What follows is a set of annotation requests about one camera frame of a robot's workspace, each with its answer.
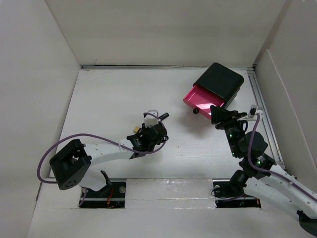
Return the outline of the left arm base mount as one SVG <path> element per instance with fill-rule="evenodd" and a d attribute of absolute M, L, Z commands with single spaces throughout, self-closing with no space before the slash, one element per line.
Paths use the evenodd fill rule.
<path fill-rule="evenodd" d="M 85 188 L 82 191 L 79 208 L 89 209 L 122 209 L 125 208 L 126 178 L 110 179 L 101 171 L 104 187 L 98 191 Z"/>

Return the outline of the black green-capped marker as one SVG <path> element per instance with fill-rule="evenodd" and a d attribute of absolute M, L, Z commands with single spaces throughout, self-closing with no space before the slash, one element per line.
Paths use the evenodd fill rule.
<path fill-rule="evenodd" d="M 168 118 L 169 117 L 169 113 L 164 113 L 164 114 L 162 114 L 160 117 L 159 117 L 159 119 L 160 120 L 164 120 L 164 119 L 166 119 L 166 118 Z"/>

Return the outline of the black mini drawer cabinet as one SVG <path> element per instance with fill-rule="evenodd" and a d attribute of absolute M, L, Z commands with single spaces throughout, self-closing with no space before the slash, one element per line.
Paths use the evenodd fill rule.
<path fill-rule="evenodd" d="M 207 91 L 219 96 L 223 101 L 223 108 L 236 97 L 244 77 L 233 70 L 214 62 L 193 84 L 200 86 Z"/>

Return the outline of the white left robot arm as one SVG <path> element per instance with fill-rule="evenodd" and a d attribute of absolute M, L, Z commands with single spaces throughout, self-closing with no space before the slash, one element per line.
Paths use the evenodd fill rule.
<path fill-rule="evenodd" d="M 85 187 L 98 196 L 109 194 L 112 184 L 98 165 L 115 160 L 130 160 L 155 152 L 155 146 L 168 140 L 167 130 L 156 124 L 118 142 L 83 144 L 73 139 L 50 159 L 50 166 L 60 190 Z"/>

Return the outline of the pink top drawer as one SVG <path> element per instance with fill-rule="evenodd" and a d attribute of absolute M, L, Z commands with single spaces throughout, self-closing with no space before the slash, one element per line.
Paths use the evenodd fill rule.
<path fill-rule="evenodd" d="M 195 85 L 183 98 L 183 102 L 193 109 L 194 114 L 201 114 L 211 119 L 211 106 L 222 107 L 225 101 L 209 90 Z"/>

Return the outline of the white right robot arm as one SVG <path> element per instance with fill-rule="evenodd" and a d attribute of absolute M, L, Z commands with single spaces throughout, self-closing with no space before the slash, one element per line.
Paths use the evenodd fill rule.
<path fill-rule="evenodd" d="M 225 132 L 232 156 L 240 159 L 240 169 L 225 185 L 215 185 L 211 194 L 224 202 L 251 196 L 271 203 L 316 236 L 317 194 L 265 153 L 268 144 L 257 132 L 263 114 L 257 105 L 252 105 L 248 113 L 211 106 L 212 125 Z"/>

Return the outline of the aluminium rail right side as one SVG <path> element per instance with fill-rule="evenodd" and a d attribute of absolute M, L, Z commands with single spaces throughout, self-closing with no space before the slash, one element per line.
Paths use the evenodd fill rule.
<path fill-rule="evenodd" d="M 275 136 L 275 133 L 272 128 L 272 124 L 268 115 L 267 108 L 265 106 L 264 98 L 262 96 L 260 86 L 257 81 L 256 73 L 255 71 L 251 68 L 247 70 L 247 75 L 251 84 L 251 88 L 256 100 L 256 104 L 260 107 L 263 108 L 264 110 L 264 115 L 262 117 L 262 124 L 263 128 L 265 131 L 265 136 L 266 136 L 266 141 L 269 144 L 269 150 L 272 154 L 272 157 L 277 161 L 277 163 L 284 169 L 286 170 L 284 161 L 282 159 L 282 155 L 280 153 L 280 149 L 277 143 L 277 139 Z"/>

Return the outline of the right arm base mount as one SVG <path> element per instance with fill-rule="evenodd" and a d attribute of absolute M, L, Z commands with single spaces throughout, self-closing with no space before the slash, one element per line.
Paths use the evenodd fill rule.
<path fill-rule="evenodd" d="M 261 208 L 258 198 L 235 191 L 229 179 L 213 179 L 211 195 L 215 199 L 216 208 Z"/>

